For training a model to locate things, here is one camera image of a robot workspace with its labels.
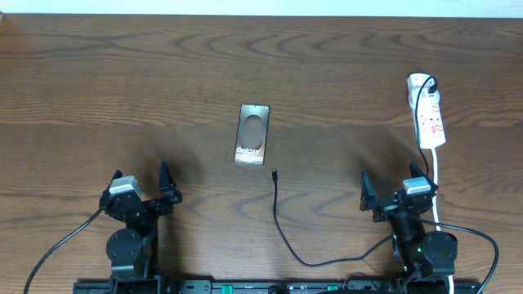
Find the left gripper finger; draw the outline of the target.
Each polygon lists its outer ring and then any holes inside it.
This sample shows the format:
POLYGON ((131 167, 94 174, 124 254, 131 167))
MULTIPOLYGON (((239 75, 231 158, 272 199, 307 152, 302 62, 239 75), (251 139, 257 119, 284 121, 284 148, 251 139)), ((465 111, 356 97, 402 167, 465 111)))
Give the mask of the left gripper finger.
POLYGON ((180 190, 172 179, 165 160, 160 163, 158 190, 167 196, 179 196, 180 190))
POLYGON ((109 183, 108 187, 107 187, 107 191, 110 190, 110 186, 112 185, 113 181, 116 180, 116 179, 119 179, 123 176, 123 173, 120 171, 120 170, 116 170, 112 176, 112 179, 111 179, 111 182, 109 183))

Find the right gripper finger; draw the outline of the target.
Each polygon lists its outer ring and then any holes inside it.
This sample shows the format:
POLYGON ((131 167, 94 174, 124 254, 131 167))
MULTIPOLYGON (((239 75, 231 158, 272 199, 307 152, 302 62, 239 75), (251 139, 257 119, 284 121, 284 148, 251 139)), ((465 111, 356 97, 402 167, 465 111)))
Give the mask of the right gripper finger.
POLYGON ((376 202, 376 194, 374 193, 373 186, 369 179, 369 176, 365 170, 362 170, 360 173, 361 181, 361 204, 371 204, 376 202))
POLYGON ((409 170, 412 178, 424 178, 427 183, 431 186, 431 190, 438 190, 438 185, 424 173, 415 161, 409 163, 409 170))

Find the Galaxy smartphone with bronze screen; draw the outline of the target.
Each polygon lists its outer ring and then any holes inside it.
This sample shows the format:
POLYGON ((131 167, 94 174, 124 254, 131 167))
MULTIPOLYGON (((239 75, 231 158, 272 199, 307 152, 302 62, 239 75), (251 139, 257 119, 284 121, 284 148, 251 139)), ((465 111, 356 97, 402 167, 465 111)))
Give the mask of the Galaxy smartphone with bronze screen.
POLYGON ((234 162, 263 165, 269 127, 269 105, 241 105, 234 162))

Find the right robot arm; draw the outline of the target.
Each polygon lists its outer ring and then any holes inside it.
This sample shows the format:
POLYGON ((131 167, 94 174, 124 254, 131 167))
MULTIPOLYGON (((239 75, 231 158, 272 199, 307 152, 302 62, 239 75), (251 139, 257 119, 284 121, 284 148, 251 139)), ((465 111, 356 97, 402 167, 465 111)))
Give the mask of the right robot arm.
POLYGON ((427 232, 419 217, 433 207, 438 190, 416 163, 410 163, 411 177, 402 182, 393 198, 380 200, 369 175, 360 173, 360 210, 371 211, 373 221, 388 222, 392 229, 393 249, 405 273, 391 282, 400 293, 454 293, 454 262, 458 240, 450 233, 435 229, 427 232))

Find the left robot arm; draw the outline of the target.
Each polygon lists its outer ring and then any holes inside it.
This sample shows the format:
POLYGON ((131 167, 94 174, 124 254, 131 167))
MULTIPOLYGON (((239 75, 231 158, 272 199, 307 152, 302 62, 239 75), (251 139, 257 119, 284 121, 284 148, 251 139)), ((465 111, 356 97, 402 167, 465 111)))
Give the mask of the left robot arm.
POLYGON ((142 188, 134 176, 120 170, 102 193, 99 207, 108 216, 125 224, 113 233, 106 244, 111 261, 111 293, 171 293, 177 285, 159 274, 159 218, 173 213, 182 202, 182 194, 172 179, 168 164, 159 168, 158 198, 144 200, 142 188))

